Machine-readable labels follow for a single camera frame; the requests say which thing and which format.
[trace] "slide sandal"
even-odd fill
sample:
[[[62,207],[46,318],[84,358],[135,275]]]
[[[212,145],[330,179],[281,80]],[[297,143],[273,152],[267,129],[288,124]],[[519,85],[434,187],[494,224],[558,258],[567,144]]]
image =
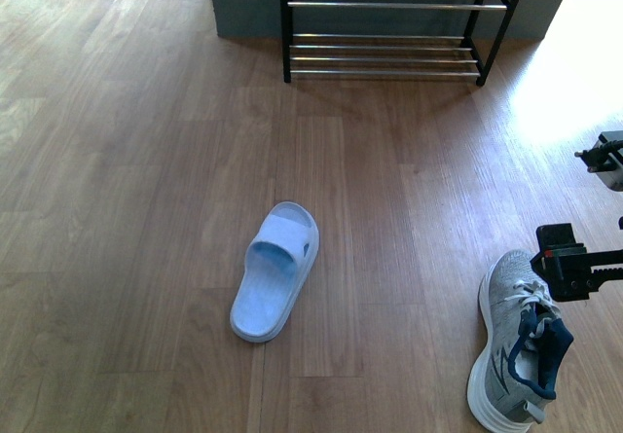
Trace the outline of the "slide sandal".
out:
[[[318,253],[313,217],[294,202],[273,208],[246,250],[230,322],[246,341],[274,338],[290,315]]]

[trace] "chrome rod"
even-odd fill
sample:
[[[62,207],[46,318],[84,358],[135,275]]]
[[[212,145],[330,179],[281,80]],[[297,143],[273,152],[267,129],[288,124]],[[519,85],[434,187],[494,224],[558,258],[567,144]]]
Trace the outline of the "chrome rod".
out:
[[[384,35],[375,35],[375,34],[294,34],[294,37],[302,37],[302,38],[316,38],[316,37],[338,37],[338,38],[353,38],[353,39],[439,39],[439,40],[455,40],[462,41],[464,38],[462,36],[389,36],[387,34]]]
[[[471,52],[467,47],[411,47],[411,46],[342,46],[294,44],[290,49],[339,49],[342,51],[420,51],[420,52]]]
[[[354,61],[368,63],[437,63],[437,64],[475,64],[476,60],[444,60],[437,58],[374,58],[354,56],[292,56],[295,61]]]
[[[506,5],[447,5],[433,3],[288,2],[289,7],[386,8],[409,10],[506,10]]]
[[[313,75],[370,75],[370,76],[461,76],[479,77],[471,71],[386,71],[386,70],[291,70],[292,73]]]

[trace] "sunlight on floor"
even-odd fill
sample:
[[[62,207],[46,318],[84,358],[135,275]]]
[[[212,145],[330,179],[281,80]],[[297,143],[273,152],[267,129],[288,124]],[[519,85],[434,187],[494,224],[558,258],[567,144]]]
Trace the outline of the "sunlight on floor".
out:
[[[613,118],[623,122],[622,8],[623,0],[563,2],[511,99],[525,142],[549,145]]]

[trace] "sneaker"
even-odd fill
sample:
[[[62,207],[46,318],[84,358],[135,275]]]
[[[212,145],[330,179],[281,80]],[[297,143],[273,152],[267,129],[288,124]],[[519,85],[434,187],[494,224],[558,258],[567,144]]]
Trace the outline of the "sneaker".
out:
[[[543,409],[556,399],[556,375],[573,342],[530,259],[527,251],[506,253],[480,285],[487,346],[471,370],[467,401],[495,433],[526,432],[545,420]]]

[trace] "metal shoe rack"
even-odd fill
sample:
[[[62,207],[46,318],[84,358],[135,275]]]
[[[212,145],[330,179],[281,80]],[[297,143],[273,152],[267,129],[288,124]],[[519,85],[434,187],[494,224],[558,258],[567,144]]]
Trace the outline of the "metal shoe rack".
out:
[[[292,75],[475,78],[483,86],[519,0],[281,0],[283,80]],[[462,35],[300,32],[294,9],[468,13]],[[503,13],[486,59],[472,39],[483,12]]]

